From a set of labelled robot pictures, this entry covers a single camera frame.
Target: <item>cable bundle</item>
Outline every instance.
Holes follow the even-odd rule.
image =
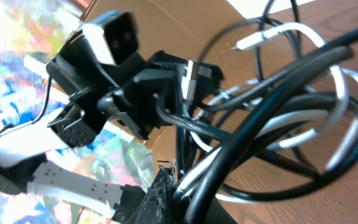
[[[159,96],[157,112],[165,121],[178,126],[180,133],[177,136],[177,142],[180,142],[177,162],[188,163],[194,160],[195,153],[189,151],[195,151],[195,147],[185,149],[185,146],[197,144],[206,154],[190,170],[178,166],[180,176],[174,198],[190,201],[185,217],[187,223],[201,222],[215,196],[220,200],[237,203],[262,203],[301,197],[337,180],[358,161],[358,100],[349,95],[346,84],[346,76],[358,84],[358,73],[337,65],[353,56],[353,51],[348,46],[358,41],[358,29],[326,44],[313,29],[299,23],[295,1],[291,3],[296,22],[282,24],[267,17],[273,4],[273,1],[269,1],[262,17],[240,21],[222,30],[209,42],[199,58],[202,61],[213,44],[229,31],[249,24],[259,24],[258,32],[238,41],[234,47],[235,50],[255,50],[257,80],[249,80],[221,91],[207,105],[197,105],[203,110],[195,118],[194,105],[189,110],[182,108],[183,112],[177,111],[175,116],[170,115],[164,109],[167,92]],[[265,23],[274,27],[264,31]],[[318,49],[301,57],[300,33],[309,37]],[[262,75],[259,47],[280,34],[285,34],[290,40],[296,60],[265,79]],[[335,82],[335,91],[319,92],[308,86],[327,74]],[[252,88],[236,95],[237,91],[247,86]],[[233,133],[219,129],[233,111],[244,109],[250,110],[250,114]],[[215,127],[211,126],[207,117],[222,110],[227,110],[226,114]],[[298,146],[325,134],[339,122],[345,112],[350,112],[354,118],[339,147],[326,164],[325,172],[320,174]],[[313,120],[323,120],[324,124],[296,136],[289,134]],[[210,139],[221,143],[211,147],[208,141]],[[276,153],[282,149],[291,149],[298,162]],[[183,157],[185,154],[181,150],[186,150],[192,157]],[[246,192],[224,183],[231,171],[253,156],[309,177],[312,181],[292,189],[267,193]]]

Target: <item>colorful fabric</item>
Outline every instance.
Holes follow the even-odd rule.
[[[45,87],[42,77],[23,66],[24,56],[47,62],[75,29],[59,21],[73,18],[73,14],[63,0],[0,0],[0,129],[8,123],[28,122],[39,114]],[[62,106],[64,103],[52,97],[47,113]],[[146,189],[154,177],[150,151],[108,129],[102,130],[88,146],[60,149],[48,152],[47,156],[57,164],[65,161],[66,168],[69,165],[73,172],[104,182]],[[58,198],[0,193],[0,223],[75,223],[81,208]],[[85,209],[79,223],[110,221]]]

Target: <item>wooden table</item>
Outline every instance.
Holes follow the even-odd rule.
[[[332,40],[358,27],[358,1],[317,0],[300,6],[300,15],[303,23],[314,28],[326,40]],[[282,22],[293,19],[290,10],[274,14],[273,17]],[[252,31],[253,28],[248,27],[227,35],[218,42],[206,60],[219,65],[225,73],[224,89],[255,77],[253,53],[230,50],[237,40],[251,34]],[[303,40],[305,40],[304,53],[313,49],[311,42],[306,37]],[[352,47],[356,53],[355,57],[344,62],[342,66],[358,71],[358,43]],[[262,48],[262,63],[267,75],[293,60],[291,48],[284,37],[280,37]],[[357,85],[354,82],[349,82],[349,86],[352,94],[358,96]],[[333,82],[326,77],[319,81],[316,87],[333,90]],[[244,116],[246,116],[245,113],[235,113],[222,128],[233,131],[238,125],[238,121]],[[325,162],[336,149],[348,123],[347,119],[326,136],[301,147],[319,170],[323,169]],[[171,159],[173,161],[175,143],[172,139],[174,136],[175,129],[173,127],[164,129],[152,146],[156,160]],[[291,157],[290,153],[284,152],[284,154]],[[226,179],[227,183],[240,189],[259,192],[281,190],[306,181],[306,179],[279,170],[258,159],[246,162]],[[358,165],[341,180],[303,198],[258,205],[225,202],[223,205],[238,223],[358,223]]]

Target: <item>black mount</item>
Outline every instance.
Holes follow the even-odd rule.
[[[128,21],[133,22],[132,14],[117,11],[108,13],[120,15],[120,21],[114,23],[105,19],[94,21],[93,24],[116,30],[112,26],[128,26]],[[153,128],[169,125],[157,115],[153,96],[163,88],[172,87],[178,76],[186,74],[187,60],[159,51],[145,61],[137,51],[133,52],[134,46],[137,50],[137,44],[134,44],[127,51],[119,51],[128,55],[125,60],[120,60],[119,65],[102,64],[80,30],[47,64],[50,76],[70,95],[70,103],[48,126],[70,147],[91,143],[108,119],[128,126],[139,139],[148,139]],[[113,53],[114,58],[121,58],[118,53]],[[194,103],[217,93],[222,79],[218,66],[201,63]],[[165,106],[174,111],[174,91],[173,88],[171,90]]]

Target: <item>cable plug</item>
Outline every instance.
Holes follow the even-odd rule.
[[[190,59],[187,64],[186,77],[182,77],[181,79],[181,91],[186,104],[194,100],[199,66],[199,62]]]
[[[233,47],[233,50],[251,50],[254,49],[267,41],[269,41],[272,37],[279,34],[278,29],[271,28],[269,30],[265,31],[259,31],[254,34],[249,35],[248,37],[245,37],[239,41],[237,41],[237,44],[235,47]]]

